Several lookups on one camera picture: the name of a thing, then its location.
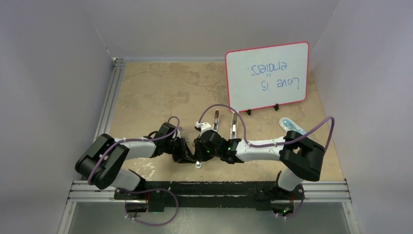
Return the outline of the pink and white stapler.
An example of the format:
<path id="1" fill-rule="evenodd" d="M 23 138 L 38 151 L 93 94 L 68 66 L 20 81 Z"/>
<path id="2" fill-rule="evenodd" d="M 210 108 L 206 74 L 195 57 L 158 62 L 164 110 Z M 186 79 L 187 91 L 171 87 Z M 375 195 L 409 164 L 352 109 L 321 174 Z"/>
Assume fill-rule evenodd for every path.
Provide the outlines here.
<path id="1" fill-rule="evenodd" d="M 214 131 L 218 131 L 219 128 L 219 109 L 216 109 L 214 112 L 214 119 L 213 119 L 213 124 L 212 124 L 212 129 Z"/>

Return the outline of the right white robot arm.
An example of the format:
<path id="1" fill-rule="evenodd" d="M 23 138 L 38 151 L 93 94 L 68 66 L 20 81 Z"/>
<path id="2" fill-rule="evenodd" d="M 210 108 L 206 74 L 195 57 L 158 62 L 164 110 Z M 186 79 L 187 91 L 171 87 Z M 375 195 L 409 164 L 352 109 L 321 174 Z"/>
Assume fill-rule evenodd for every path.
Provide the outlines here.
<path id="1" fill-rule="evenodd" d="M 304 180 L 319 181 L 325 148 L 296 131 L 285 136 L 247 142 L 244 139 L 225 139 L 208 130 L 194 141 L 193 157 L 207 161 L 214 157 L 228 163 L 245 163 L 254 160 L 280 161 L 286 169 L 281 171 L 274 184 L 274 194 L 286 198 Z"/>

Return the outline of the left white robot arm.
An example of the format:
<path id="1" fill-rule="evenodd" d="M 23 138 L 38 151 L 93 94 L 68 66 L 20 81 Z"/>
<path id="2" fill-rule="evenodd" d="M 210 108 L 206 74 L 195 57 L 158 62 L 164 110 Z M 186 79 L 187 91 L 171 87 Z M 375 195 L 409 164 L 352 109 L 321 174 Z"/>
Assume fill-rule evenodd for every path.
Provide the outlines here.
<path id="1" fill-rule="evenodd" d="M 103 190 L 109 186 L 126 189 L 132 199 L 145 194 L 144 181 L 140 175 L 122 169 L 124 161 L 134 158 L 154 158 L 162 154 L 172 156 L 177 163 L 195 163 L 186 140 L 178 127 L 165 122 L 154 137 L 133 139 L 113 138 L 101 134 L 75 164 L 75 171 L 85 177 L 89 184 Z"/>

